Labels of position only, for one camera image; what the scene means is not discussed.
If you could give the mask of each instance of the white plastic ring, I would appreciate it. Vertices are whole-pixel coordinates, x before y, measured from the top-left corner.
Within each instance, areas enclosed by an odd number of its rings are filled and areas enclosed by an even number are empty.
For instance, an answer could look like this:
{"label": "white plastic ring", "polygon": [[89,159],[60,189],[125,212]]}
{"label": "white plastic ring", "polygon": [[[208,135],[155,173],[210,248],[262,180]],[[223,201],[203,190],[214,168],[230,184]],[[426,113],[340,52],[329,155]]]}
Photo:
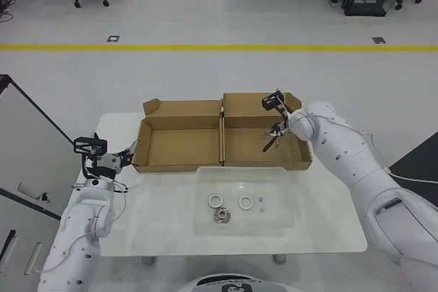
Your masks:
{"label": "white plastic ring", "polygon": [[[218,199],[219,199],[219,204],[214,205],[214,204],[212,203],[212,200],[213,200],[214,198],[218,198]],[[222,206],[222,202],[223,202],[223,200],[222,200],[222,197],[221,197],[221,196],[214,194],[214,195],[212,195],[212,196],[210,197],[210,200],[209,200],[208,202],[210,203],[211,208],[219,208],[220,206]]]}
{"label": "white plastic ring", "polygon": [[[242,204],[242,201],[244,199],[249,199],[250,200],[250,206],[244,206]],[[249,196],[241,196],[240,199],[239,199],[239,206],[240,206],[240,208],[242,208],[244,210],[249,210],[249,209],[251,209],[251,207],[253,207],[253,200]]]}

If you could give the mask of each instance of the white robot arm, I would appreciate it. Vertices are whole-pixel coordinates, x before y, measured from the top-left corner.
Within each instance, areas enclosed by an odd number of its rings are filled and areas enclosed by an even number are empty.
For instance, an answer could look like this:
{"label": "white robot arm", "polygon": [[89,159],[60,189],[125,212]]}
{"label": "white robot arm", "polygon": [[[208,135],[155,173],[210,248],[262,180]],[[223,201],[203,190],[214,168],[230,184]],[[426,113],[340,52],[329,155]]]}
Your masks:
{"label": "white robot arm", "polygon": [[[41,272],[38,292],[87,291],[100,256],[99,238],[107,237],[115,218],[113,206],[115,175],[131,164],[138,141],[120,153],[106,153],[107,141],[80,137],[74,141],[74,151],[82,154],[84,184],[75,184],[79,196],[62,215],[60,228]],[[119,186],[127,191],[126,186]],[[96,200],[100,204],[89,204]]]}
{"label": "white robot arm", "polygon": [[311,141],[321,163],[349,188],[373,243],[402,267],[415,291],[438,292],[438,208],[398,185],[372,155],[369,134],[330,104],[287,115],[288,130]]}

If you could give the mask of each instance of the metal part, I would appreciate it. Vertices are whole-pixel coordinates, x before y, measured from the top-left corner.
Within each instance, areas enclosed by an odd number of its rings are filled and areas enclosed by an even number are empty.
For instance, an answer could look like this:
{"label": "metal part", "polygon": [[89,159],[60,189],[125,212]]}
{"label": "metal part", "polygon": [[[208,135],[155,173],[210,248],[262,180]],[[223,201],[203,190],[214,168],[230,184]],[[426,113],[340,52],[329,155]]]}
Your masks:
{"label": "metal part", "polygon": [[[244,206],[244,204],[242,203],[243,200],[250,200],[250,205],[249,206]],[[251,209],[251,207],[253,207],[253,200],[249,197],[249,196],[241,196],[239,199],[239,206],[240,208],[244,209],[244,210],[249,210]]]}
{"label": "metal part", "polygon": [[214,220],[216,223],[228,223],[231,219],[231,212],[229,209],[221,207],[214,212]]}
{"label": "metal part", "polygon": [[[214,198],[218,198],[218,199],[219,199],[219,204],[214,205],[214,204],[212,203],[212,200],[213,200]],[[211,207],[211,208],[214,208],[214,209],[215,209],[215,208],[219,208],[220,206],[222,206],[223,200],[222,200],[222,197],[221,197],[221,196],[219,196],[219,195],[217,195],[217,194],[215,193],[215,194],[211,195],[210,199],[208,200],[208,203],[210,204],[210,207]]]}

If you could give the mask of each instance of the transparent plastic container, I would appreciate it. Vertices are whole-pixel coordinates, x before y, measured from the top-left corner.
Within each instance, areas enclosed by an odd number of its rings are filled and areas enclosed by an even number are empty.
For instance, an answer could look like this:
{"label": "transparent plastic container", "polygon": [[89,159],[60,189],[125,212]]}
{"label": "transparent plastic container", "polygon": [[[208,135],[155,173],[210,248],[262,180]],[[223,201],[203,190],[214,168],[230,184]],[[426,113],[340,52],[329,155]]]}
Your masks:
{"label": "transparent plastic container", "polygon": [[[196,179],[193,226],[197,235],[279,236],[293,225],[288,176],[282,167],[202,166]],[[214,194],[220,195],[222,207],[230,210],[228,223],[214,219],[215,209],[209,205]],[[239,206],[242,196],[253,200],[251,209]]]}

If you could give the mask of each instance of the open cardboard box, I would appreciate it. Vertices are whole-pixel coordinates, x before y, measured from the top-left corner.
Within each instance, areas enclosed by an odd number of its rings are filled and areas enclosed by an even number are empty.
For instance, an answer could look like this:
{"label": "open cardboard box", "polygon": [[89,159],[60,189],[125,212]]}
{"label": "open cardboard box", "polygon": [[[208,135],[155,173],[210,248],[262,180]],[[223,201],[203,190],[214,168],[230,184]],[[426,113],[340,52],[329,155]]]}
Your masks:
{"label": "open cardboard box", "polygon": [[[266,111],[261,100],[270,93],[226,93],[223,100],[159,101],[143,104],[133,165],[138,172],[195,172],[200,166],[281,166],[308,169],[307,142],[294,135],[279,138],[263,153],[271,137],[265,132],[282,117]],[[284,93],[292,109],[301,102]]]}
{"label": "open cardboard box", "polygon": [[133,158],[138,172],[195,172],[222,165],[222,101],[159,101],[143,104]]}
{"label": "open cardboard box", "polygon": [[[261,100],[268,95],[270,93],[224,94],[223,165],[308,169],[312,163],[308,143],[295,135],[279,137],[279,145],[274,144],[263,152],[271,140],[265,132],[283,120],[277,110],[266,111],[261,106]],[[292,110],[301,108],[301,102],[295,96],[290,93],[283,95],[284,102]]]}

